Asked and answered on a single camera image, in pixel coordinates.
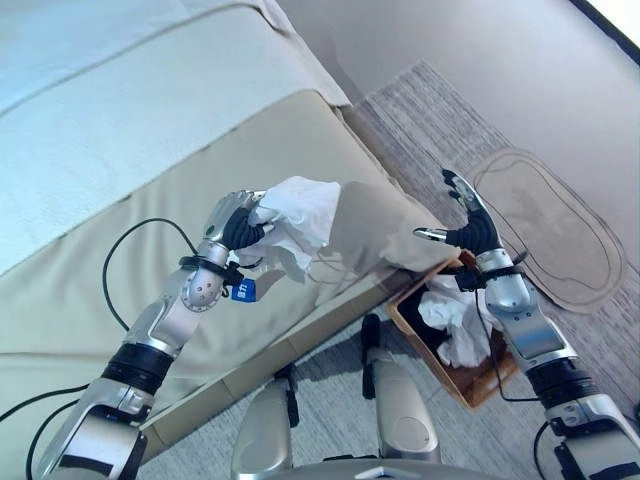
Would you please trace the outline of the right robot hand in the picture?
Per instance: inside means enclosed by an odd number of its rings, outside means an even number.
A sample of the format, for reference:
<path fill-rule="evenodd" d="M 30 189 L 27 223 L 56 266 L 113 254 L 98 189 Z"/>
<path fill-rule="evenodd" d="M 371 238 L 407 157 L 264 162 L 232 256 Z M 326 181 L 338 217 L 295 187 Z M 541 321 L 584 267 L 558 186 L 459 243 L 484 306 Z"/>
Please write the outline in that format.
<path fill-rule="evenodd" d="M 467 223 L 458 229 L 419 227 L 413 235 L 429 241 L 465 249 L 478 256 L 503 247 L 495 223 L 481 196 L 456 172 L 441 170 L 449 195 L 466 209 Z"/>

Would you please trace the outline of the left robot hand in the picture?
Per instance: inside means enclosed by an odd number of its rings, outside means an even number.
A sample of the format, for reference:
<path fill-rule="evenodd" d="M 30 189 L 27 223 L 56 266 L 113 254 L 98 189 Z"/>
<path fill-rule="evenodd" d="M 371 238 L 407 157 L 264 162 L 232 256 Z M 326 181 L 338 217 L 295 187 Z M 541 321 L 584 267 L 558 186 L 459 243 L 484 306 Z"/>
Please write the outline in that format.
<path fill-rule="evenodd" d="M 253 225 L 249 217 L 263 192 L 239 190 L 223 197 L 205 223 L 203 240 L 218 243 L 228 251 L 257 244 L 266 235 L 266 223 Z"/>

